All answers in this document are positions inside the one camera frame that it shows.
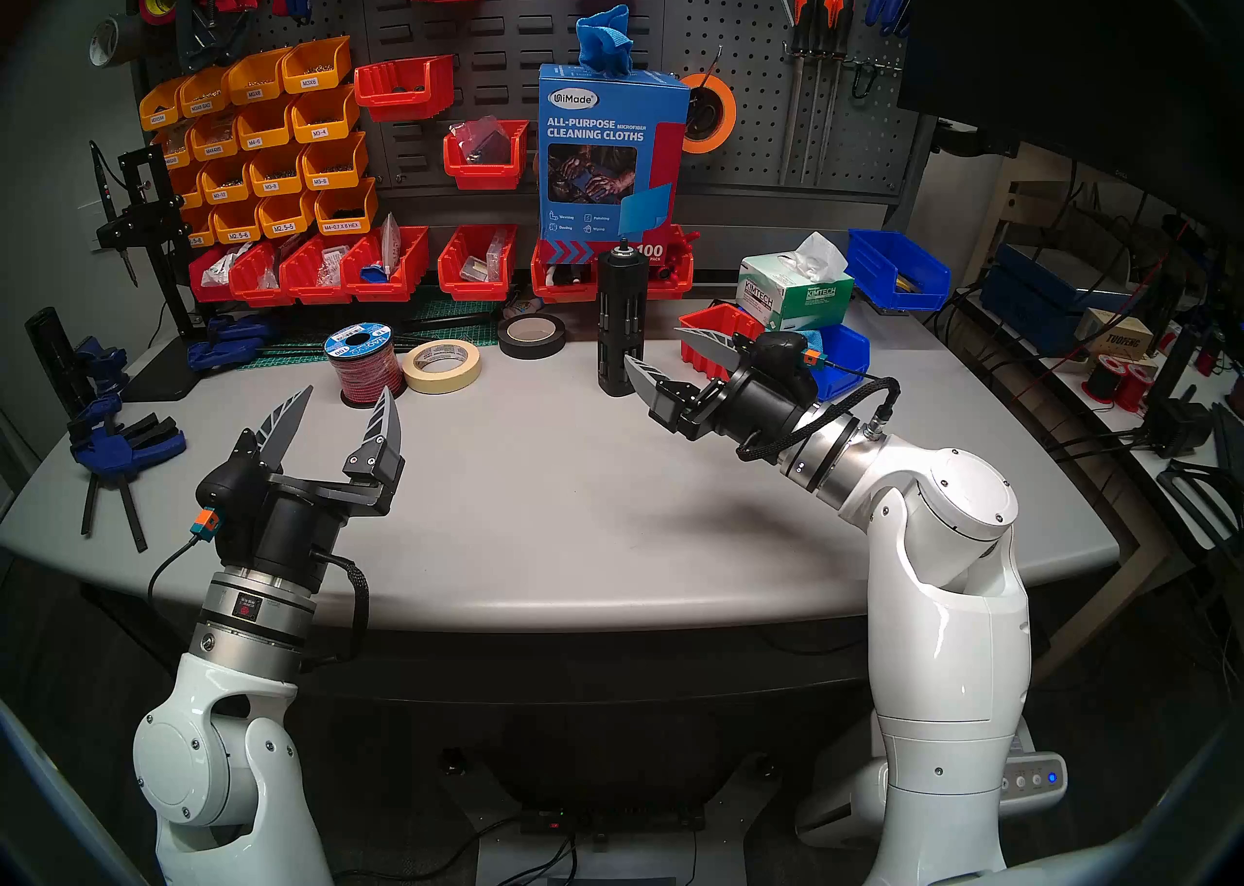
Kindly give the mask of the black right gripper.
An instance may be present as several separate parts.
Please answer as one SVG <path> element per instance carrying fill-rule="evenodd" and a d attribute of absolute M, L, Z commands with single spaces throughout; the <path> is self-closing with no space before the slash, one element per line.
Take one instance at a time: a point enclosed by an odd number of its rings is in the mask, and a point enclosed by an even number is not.
<path fill-rule="evenodd" d="M 817 404 L 817 385 L 811 376 L 790 383 L 764 373 L 744 373 L 741 380 L 729 381 L 755 348 L 755 337 L 689 326 L 678 326 L 674 332 L 683 345 L 683 361 L 712 378 L 707 387 L 672 380 L 642 358 L 623 358 L 627 380 L 648 407 L 649 417 L 671 433 L 692 434 L 694 441 L 715 433 L 740 445 L 771 444 L 794 433 Z M 700 397 L 708 391 L 718 392 L 719 404 L 704 419 Z"/>

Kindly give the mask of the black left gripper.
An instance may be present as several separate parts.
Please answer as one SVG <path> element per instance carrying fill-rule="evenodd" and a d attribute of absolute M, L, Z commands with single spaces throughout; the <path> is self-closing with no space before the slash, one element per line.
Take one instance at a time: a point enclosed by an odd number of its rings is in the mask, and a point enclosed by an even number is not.
<path fill-rule="evenodd" d="M 306 386 L 277 404 L 258 429 L 239 436 L 231 468 L 246 474 L 226 475 L 220 484 L 220 560 L 311 595 L 320 592 L 327 566 L 335 565 L 355 589 L 364 589 L 357 562 L 333 548 L 351 518 L 391 510 L 404 469 L 396 394 L 383 387 L 362 443 L 345 462 L 348 482 L 269 474 L 282 473 L 312 394 L 313 386 Z"/>

